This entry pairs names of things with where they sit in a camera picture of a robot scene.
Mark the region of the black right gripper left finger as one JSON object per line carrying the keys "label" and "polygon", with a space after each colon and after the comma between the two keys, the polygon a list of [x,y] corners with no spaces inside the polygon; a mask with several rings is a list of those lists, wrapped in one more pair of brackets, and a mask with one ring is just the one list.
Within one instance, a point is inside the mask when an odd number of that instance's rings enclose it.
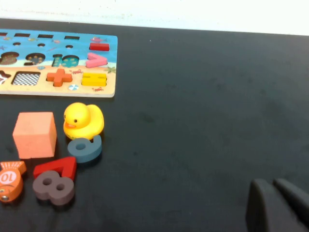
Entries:
{"label": "black right gripper left finger", "polygon": [[249,232],[303,232],[305,224],[273,183],[254,179],[250,184],[246,209]]}

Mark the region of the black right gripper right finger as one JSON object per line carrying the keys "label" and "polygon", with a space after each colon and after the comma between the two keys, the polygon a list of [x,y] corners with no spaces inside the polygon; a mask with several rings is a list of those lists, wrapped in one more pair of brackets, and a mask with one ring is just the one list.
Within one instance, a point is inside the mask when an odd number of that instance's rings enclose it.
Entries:
{"label": "black right gripper right finger", "polygon": [[309,223],[309,194],[292,184],[291,182],[279,178],[273,181],[276,189],[281,193],[289,206],[304,224]]}

